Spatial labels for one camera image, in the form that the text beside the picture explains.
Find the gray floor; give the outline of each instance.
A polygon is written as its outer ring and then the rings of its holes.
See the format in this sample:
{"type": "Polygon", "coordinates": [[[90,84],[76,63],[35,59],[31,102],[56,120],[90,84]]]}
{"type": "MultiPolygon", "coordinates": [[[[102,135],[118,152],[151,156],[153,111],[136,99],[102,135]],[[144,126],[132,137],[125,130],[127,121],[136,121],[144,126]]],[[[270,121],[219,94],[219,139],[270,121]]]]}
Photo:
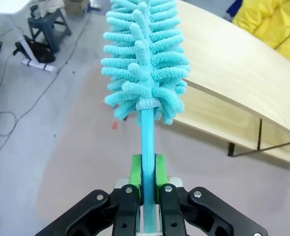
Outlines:
{"type": "MultiPolygon", "coordinates": [[[[217,15],[224,15],[233,0],[187,0],[217,15]]],[[[14,19],[25,34],[28,8],[14,19]]],[[[56,81],[39,100],[34,109],[17,124],[6,145],[0,151],[0,236],[31,236],[46,225],[35,213],[35,200],[42,176],[62,128],[69,109],[79,94],[80,87],[87,78],[91,64],[103,57],[101,35],[107,29],[98,27],[98,15],[88,15],[84,19],[68,18],[73,32],[65,39],[54,63],[61,68],[72,52],[86,20],[88,25],[79,39],[76,50],[56,81]]],[[[10,29],[7,21],[0,16],[0,35],[10,29]]],[[[12,111],[17,117],[30,109],[55,75],[20,64],[21,55],[11,56],[14,50],[14,33],[9,31],[1,37],[3,48],[0,55],[0,112],[12,111]]],[[[14,118],[2,114],[0,134],[10,132],[14,118]]],[[[6,137],[0,137],[0,147],[6,137]]]]}

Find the green pad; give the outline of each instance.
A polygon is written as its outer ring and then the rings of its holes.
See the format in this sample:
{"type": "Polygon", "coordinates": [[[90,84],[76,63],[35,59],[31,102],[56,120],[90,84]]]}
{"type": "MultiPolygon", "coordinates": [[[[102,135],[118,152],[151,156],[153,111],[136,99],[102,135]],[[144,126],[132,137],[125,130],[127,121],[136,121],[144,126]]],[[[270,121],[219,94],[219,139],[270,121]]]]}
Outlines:
{"type": "Polygon", "coordinates": [[[136,186],[139,189],[141,197],[141,184],[142,184],[142,160],[141,155],[133,155],[132,157],[132,169],[130,176],[130,184],[136,186]]]}
{"type": "Polygon", "coordinates": [[[166,184],[169,183],[168,176],[167,176],[167,169],[165,164],[165,156],[164,155],[156,155],[156,201],[159,203],[159,191],[158,189],[166,184]]]}

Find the gray plastic stool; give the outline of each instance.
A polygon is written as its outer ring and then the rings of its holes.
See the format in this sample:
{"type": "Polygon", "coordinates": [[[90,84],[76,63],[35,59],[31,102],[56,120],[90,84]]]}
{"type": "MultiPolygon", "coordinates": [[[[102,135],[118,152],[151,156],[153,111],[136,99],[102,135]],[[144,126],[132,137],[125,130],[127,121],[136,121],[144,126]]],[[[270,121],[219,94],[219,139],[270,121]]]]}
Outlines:
{"type": "Polygon", "coordinates": [[[28,18],[28,25],[32,39],[35,41],[38,35],[43,32],[52,53],[57,53],[60,50],[59,44],[61,43],[63,38],[66,35],[72,34],[60,9],[57,9],[54,13],[47,13],[47,15],[38,20],[28,18]],[[54,24],[65,26],[66,29],[61,35],[56,36],[54,34],[54,24]],[[36,33],[33,33],[33,29],[38,29],[38,31],[36,33]]]}

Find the microfiber duster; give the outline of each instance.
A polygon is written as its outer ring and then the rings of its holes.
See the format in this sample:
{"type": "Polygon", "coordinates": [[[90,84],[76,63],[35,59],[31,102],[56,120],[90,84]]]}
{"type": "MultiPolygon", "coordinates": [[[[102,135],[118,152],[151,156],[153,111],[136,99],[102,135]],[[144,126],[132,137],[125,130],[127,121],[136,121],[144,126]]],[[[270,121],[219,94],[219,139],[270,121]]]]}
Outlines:
{"type": "Polygon", "coordinates": [[[189,60],[180,43],[184,37],[176,26],[176,0],[111,0],[107,13],[110,32],[104,38],[114,41],[104,51],[112,58],[101,60],[102,74],[111,76],[105,98],[124,119],[137,112],[142,128],[142,170],[144,181],[145,232],[155,231],[154,205],[154,120],[172,124],[184,111],[180,96],[186,92],[189,60]]]}

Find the yellow fabric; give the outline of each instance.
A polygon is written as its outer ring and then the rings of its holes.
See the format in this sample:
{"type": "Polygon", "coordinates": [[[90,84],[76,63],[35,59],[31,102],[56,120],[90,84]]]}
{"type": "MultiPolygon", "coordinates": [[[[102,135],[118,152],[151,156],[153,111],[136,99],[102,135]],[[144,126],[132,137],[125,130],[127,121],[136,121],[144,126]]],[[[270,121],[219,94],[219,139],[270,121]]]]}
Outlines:
{"type": "Polygon", "coordinates": [[[290,60],[290,0],[243,0],[233,23],[290,60]]]}

